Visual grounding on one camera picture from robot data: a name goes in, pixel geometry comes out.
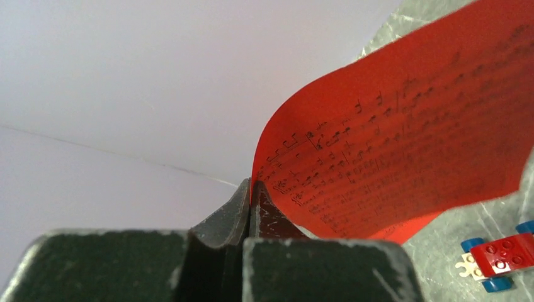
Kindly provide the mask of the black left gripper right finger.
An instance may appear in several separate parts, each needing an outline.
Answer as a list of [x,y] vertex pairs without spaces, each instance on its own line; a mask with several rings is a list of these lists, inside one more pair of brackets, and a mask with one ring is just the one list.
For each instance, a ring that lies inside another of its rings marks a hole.
[[243,243],[243,301],[422,301],[414,266],[398,244],[306,235],[273,204],[266,186],[250,187]]

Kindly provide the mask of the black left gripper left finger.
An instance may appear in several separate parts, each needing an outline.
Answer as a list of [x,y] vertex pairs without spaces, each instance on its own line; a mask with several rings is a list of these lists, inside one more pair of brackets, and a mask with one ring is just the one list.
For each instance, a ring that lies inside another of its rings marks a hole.
[[2,301],[240,301],[250,181],[189,230],[63,229],[38,237]]

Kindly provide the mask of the red sheet music folder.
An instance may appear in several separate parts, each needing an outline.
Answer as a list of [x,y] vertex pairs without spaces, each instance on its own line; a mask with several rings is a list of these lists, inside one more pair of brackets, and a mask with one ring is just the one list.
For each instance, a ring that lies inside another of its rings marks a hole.
[[295,93],[251,190],[318,237],[402,243],[517,191],[532,148],[533,2],[474,1]]

